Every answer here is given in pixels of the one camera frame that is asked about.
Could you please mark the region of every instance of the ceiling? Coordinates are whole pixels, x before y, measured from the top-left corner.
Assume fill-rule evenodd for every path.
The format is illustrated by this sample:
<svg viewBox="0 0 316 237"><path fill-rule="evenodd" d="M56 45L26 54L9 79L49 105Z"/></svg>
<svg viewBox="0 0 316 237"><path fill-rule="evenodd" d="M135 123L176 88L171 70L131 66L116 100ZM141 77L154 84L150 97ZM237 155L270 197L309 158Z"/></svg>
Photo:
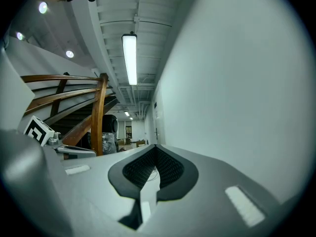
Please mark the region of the ceiling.
<svg viewBox="0 0 316 237"><path fill-rule="evenodd" d="M64 1L47 2L48 11L40 14L38 7L41 0L28 0L12 22L9 34L16 38L21 32L25 41L36 45L63 58L69 59L82 67L96 68L83 41L72 6ZM75 56L70 59L66 51Z"/></svg>
<svg viewBox="0 0 316 237"><path fill-rule="evenodd" d="M14 20L10 34L22 32L29 43L109 75L119 100L110 114L129 120L124 111L143 120L156 87L161 57L182 0L74 0L49 2L40 14L40 1L30 0ZM121 37L137 34L137 86L130 86Z"/></svg>

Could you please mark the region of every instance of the white wall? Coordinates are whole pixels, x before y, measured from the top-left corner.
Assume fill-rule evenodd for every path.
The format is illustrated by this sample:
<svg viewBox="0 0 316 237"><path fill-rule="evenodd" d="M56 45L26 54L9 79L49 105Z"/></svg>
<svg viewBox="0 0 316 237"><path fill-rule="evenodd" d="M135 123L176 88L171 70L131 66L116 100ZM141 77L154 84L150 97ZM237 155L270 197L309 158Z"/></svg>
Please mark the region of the white wall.
<svg viewBox="0 0 316 237"><path fill-rule="evenodd" d="M118 122L118 139L124 139L125 138L125 125L124 121Z"/></svg>
<svg viewBox="0 0 316 237"><path fill-rule="evenodd" d="M145 118L144 123L145 123L145 139L148 140L149 145L156 143L152 105L150 105L147 108L146 118Z"/></svg>
<svg viewBox="0 0 316 237"><path fill-rule="evenodd" d="M34 93L14 70L3 48L0 49L0 89L0 129L17 129Z"/></svg>
<svg viewBox="0 0 316 237"><path fill-rule="evenodd" d="M37 46L28 44L25 41L20 41L16 38L10 37L9 46L6 50L7 56L12 63L14 69L19 76L27 75L62 75L68 72L72 76L86 76L96 77L96 75L90 70L83 68L76 63L73 63L69 59L60 57L56 54L48 52ZM79 83L97 83L97 81L91 80L70 80L67 84L79 84ZM26 85L30 89L57 86L59 81L43 81L32 82ZM65 91L76 90L86 88L86 86L74 86L67 87ZM56 89L38 91L35 94L35 98L45 95L55 94ZM67 109L75 104L81 103L94 97L94 93L86 94L83 96L66 99L60 103L59 111ZM24 131L29 119L32 115L37 116L40 119L46 119L50 116L51 106L47 106L39 111L33 112L22 118L19 124L19 130Z"/></svg>
<svg viewBox="0 0 316 237"><path fill-rule="evenodd" d="M286 201L314 158L313 55L283 0L196 0L160 78L166 144Z"/></svg>
<svg viewBox="0 0 316 237"><path fill-rule="evenodd" d="M145 124L143 121L132 121L132 139L133 141L145 139Z"/></svg>

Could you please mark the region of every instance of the recessed ceiling light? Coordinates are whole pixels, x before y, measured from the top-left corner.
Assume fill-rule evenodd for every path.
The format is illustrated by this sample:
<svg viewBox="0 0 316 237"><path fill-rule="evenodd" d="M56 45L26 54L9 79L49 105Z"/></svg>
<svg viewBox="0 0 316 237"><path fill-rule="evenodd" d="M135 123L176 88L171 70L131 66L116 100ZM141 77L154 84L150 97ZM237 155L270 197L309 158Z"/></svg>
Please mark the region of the recessed ceiling light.
<svg viewBox="0 0 316 237"><path fill-rule="evenodd" d="M22 40L23 39L23 35L21 33L16 33L16 37L19 39L19 40Z"/></svg>
<svg viewBox="0 0 316 237"><path fill-rule="evenodd" d="M41 2L39 5L39 12L41 14L44 14L45 12L47 12L47 3L45 2Z"/></svg>
<svg viewBox="0 0 316 237"><path fill-rule="evenodd" d="M68 50L68 51L66 52L66 55L67 55L69 58L73 58L74 52Z"/></svg>

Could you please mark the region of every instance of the ceiling beam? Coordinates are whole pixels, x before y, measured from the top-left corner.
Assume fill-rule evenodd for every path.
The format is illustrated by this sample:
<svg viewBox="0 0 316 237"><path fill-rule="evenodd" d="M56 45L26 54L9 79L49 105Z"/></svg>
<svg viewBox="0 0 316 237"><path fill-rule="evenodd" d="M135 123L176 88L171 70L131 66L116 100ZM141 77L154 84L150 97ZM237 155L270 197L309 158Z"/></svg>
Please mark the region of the ceiling beam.
<svg viewBox="0 0 316 237"><path fill-rule="evenodd" d="M139 103L142 103L144 105L149 105L150 104L150 101L139 101Z"/></svg>
<svg viewBox="0 0 316 237"><path fill-rule="evenodd" d="M133 94L133 98L134 98L134 104L136 107L136 98L135 98L135 92L134 92L135 88L132 86L132 94Z"/></svg>
<svg viewBox="0 0 316 237"><path fill-rule="evenodd" d="M138 102L138 113L139 113L139 121L140 121L140 102Z"/></svg>
<svg viewBox="0 0 316 237"><path fill-rule="evenodd" d="M113 87L115 92L119 92L119 82L104 44L96 2L73 0L71 5L81 35L94 63L100 72L107 73L109 76L109 84ZM117 94L116 97L121 103L126 103L125 98L121 94Z"/></svg>
<svg viewBox="0 0 316 237"><path fill-rule="evenodd" d="M128 97L129 97L129 100L132 104L134 104L134 101L133 101L133 97L132 97L132 93L131 93L131 89L130 88L127 88L127 94L128 94Z"/></svg>
<svg viewBox="0 0 316 237"><path fill-rule="evenodd" d="M142 87L142 86L146 86L146 87L155 87L154 83L138 83L137 84L138 87Z"/></svg>
<svg viewBox="0 0 316 237"><path fill-rule="evenodd" d="M149 75L155 75L156 74L156 68L148 68L145 66L140 66L139 63L137 63L137 74L149 74ZM118 73L126 73L126 68L125 68L125 64L122 65L121 67L116 66L114 67L114 72L116 74Z"/></svg>
<svg viewBox="0 0 316 237"><path fill-rule="evenodd" d="M144 112L144 103L142 103L142 114L141 114L141 117L140 117L141 120L143 120L143 112Z"/></svg>
<svg viewBox="0 0 316 237"><path fill-rule="evenodd" d="M166 5L166 4L158 4L158 3L152 3L152 2L142 2L142 5L144 5L146 10L150 10L151 12L161 13L162 11L168 11L168 13L174 14L177 11L177 7L169 6L169 4Z"/></svg>
<svg viewBox="0 0 316 237"><path fill-rule="evenodd" d="M113 8L115 10L127 10L127 9L137 9L137 3L136 2L117 2L115 4L113 3L106 3L101 6L97 7L98 12L104 12L104 11L113 11Z"/></svg>
<svg viewBox="0 0 316 237"><path fill-rule="evenodd" d="M102 36L104 39L121 38L122 34L103 34Z"/></svg>
<svg viewBox="0 0 316 237"><path fill-rule="evenodd" d="M146 110L148 108L149 105L146 105L145 110L144 110L144 119L146 118Z"/></svg>

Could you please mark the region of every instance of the gray plastic surface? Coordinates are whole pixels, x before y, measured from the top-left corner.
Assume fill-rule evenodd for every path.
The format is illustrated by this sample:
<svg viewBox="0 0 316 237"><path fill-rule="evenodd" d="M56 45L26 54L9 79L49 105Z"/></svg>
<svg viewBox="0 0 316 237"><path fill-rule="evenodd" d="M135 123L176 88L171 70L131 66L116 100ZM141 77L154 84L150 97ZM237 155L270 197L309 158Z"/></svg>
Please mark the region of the gray plastic surface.
<svg viewBox="0 0 316 237"><path fill-rule="evenodd" d="M77 158L96 157L96 153L93 150L68 145L61 145L56 149L56 152L61 154L76 155Z"/></svg>
<svg viewBox="0 0 316 237"><path fill-rule="evenodd" d="M108 181L116 162L144 147L96 158L60 162L50 148L15 132L0 132L1 179L25 215L50 236L244 236L256 235L246 227L225 194L240 185L269 218L277 201L264 188L230 165L178 148L164 146L192 161L199 178L182 199L158 202L147 222L131 230L120 224L131 213L134 199L120 197ZM91 169L68 176L65 168Z"/></svg>

